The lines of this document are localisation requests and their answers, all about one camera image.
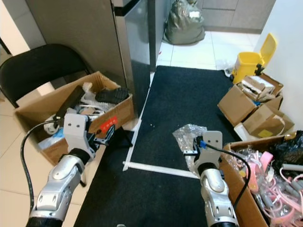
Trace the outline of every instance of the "wire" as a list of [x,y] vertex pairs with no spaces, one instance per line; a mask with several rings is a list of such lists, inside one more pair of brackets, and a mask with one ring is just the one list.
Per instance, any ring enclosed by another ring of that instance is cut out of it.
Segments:
[[238,155],[236,155],[236,154],[234,154],[234,153],[232,153],[232,152],[229,152],[229,151],[226,151],[226,150],[222,150],[222,149],[218,149],[218,148],[216,148],[216,147],[214,147],[214,146],[212,146],[212,145],[209,145],[209,144],[206,144],[206,146],[209,147],[209,148],[211,148],[211,149],[214,149],[214,150],[216,150],[216,151],[220,151],[220,152],[222,152],[222,153],[225,153],[225,154],[228,154],[228,155],[231,155],[231,156],[234,156],[234,157],[240,159],[240,160],[246,165],[246,167],[247,167],[247,170],[248,170],[247,179],[246,179],[245,184],[244,184],[242,190],[240,191],[240,193],[239,193],[239,195],[238,195],[238,197],[237,197],[237,199],[236,199],[236,201],[235,201],[235,203],[234,203],[234,205],[233,205],[234,210],[236,210],[237,205],[238,205],[238,203],[239,203],[239,200],[241,199],[241,197],[242,197],[243,193],[245,192],[245,189],[247,188],[248,183],[249,183],[249,181],[250,181],[250,175],[251,175],[250,166],[249,166],[249,164],[247,163],[247,161],[245,161],[243,158],[241,158],[240,156],[238,156]]
[[23,138],[22,142],[21,142],[21,147],[20,147],[20,157],[21,157],[21,162],[22,162],[22,166],[25,172],[25,176],[27,177],[27,184],[28,184],[28,190],[29,190],[29,199],[30,199],[30,209],[29,209],[29,213],[32,211],[33,207],[34,207],[34,190],[33,190],[33,185],[32,185],[32,181],[30,179],[30,175],[29,175],[29,171],[27,168],[27,164],[25,163],[25,158],[24,158],[24,145],[25,142],[27,140],[27,138],[30,136],[30,134],[38,127],[45,125],[45,124],[49,124],[49,123],[55,123],[58,120],[53,120],[53,121],[46,121],[43,123],[40,123],[38,125],[36,125],[35,127],[33,127],[31,130],[29,130],[27,132],[27,134],[25,135],[25,137]]

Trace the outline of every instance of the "white tile floor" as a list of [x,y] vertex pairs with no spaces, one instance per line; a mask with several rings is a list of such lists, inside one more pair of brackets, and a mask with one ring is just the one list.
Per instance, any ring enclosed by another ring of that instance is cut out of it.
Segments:
[[[170,45],[163,43],[157,65],[178,66],[198,69],[216,69],[216,62],[227,60],[235,62],[237,54],[252,51],[259,35],[206,32],[205,39],[191,45]],[[0,103],[0,226],[25,226],[28,218],[29,193],[25,174],[20,162],[20,143],[24,136],[12,117],[13,106],[6,100]],[[125,129],[138,130],[138,120],[129,122]],[[103,149],[86,169],[90,185]],[[27,165],[31,173],[34,194],[37,196],[44,186],[52,166],[35,151],[31,144],[25,147]],[[72,227],[89,187],[78,186],[73,194],[71,205],[64,222]]]

